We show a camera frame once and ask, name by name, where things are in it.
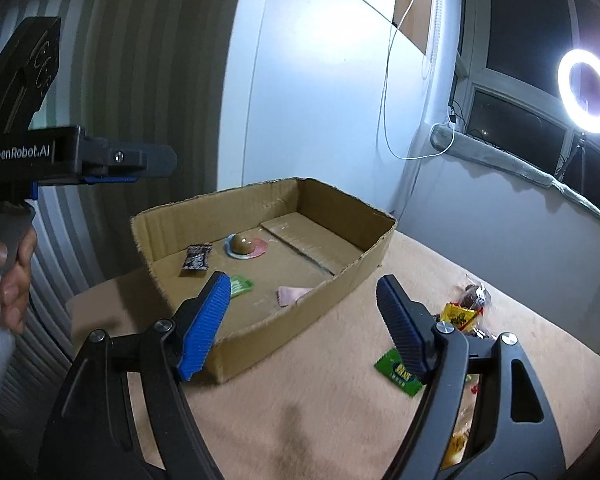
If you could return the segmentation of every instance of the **wooden table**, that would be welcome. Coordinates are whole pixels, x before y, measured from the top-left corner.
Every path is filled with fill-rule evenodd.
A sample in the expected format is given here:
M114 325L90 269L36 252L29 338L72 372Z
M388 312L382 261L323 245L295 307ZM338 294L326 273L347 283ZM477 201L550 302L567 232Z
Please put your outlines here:
M392 346L376 308L379 277L394 274L431 312L478 278L395 233L382 265L326 316L231 381L187 385L202 435L228 479L379 479L394 457L420 395L409 398L374 368ZM515 333L547 394L567 465L600 428L600 357L496 288L486 322ZM70 302L79 348L93 328L143 330L169 310L144 270L103 283ZM138 378L134 416L148 462L161 465Z

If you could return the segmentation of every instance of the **silver bolt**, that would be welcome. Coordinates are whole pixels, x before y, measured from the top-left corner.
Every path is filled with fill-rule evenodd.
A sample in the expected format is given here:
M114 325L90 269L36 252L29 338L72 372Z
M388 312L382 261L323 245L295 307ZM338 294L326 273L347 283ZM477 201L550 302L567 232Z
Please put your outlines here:
M173 328L173 321L171 319L159 319L154 323L154 328L158 332L168 332Z
M454 327L448 321L439 321L436 323L436 329L438 330L438 332L442 332L443 334L451 334L456 329L456 327Z
M99 343L100 341L102 341L104 339L105 335L106 334L105 334L104 330L99 328L89 334L89 341L91 341L92 343Z
M511 332L503 332L502 334L500 334L500 337L502 338L502 342L505 345L515 345L518 342L518 337L515 334L512 334Z

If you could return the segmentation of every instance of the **dark blue gripper pad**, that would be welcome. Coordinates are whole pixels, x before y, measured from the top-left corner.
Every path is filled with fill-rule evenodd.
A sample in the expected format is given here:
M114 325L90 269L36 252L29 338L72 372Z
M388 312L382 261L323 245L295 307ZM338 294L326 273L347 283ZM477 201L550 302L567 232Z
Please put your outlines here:
M178 374L183 381L189 381L194 373L202 370L224 313L229 307L229 300L231 279L222 274L184 336L182 357L178 363Z
M430 372L426 359L426 343L407 311L404 298L410 301L393 276L383 276L376 285L378 310L389 330L395 348L407 371L418 378Z

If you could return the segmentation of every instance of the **brown ball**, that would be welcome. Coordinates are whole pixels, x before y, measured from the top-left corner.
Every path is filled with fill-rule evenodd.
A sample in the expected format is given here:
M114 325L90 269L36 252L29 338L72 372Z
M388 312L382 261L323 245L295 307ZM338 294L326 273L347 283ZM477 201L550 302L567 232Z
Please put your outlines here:
M231 240L231 250L235 254L251 254L253 249L253 241L244 235L237 234Z

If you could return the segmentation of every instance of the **open cardboard box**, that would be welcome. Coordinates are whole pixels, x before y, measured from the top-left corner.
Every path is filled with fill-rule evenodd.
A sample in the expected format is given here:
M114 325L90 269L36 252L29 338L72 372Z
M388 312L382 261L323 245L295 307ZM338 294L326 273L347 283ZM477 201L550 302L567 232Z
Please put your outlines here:
M380 264L395 230L392 216L313 179L290 178L159 206L132 219L136 244L175 312L214 270L254 282L231 300L205 368L219 382L247 369L302 332ZM236 260L224 240L247 232L265 254ZM212 243L206 272L182 271L191 244ZM281 308L279 286L315 287Z

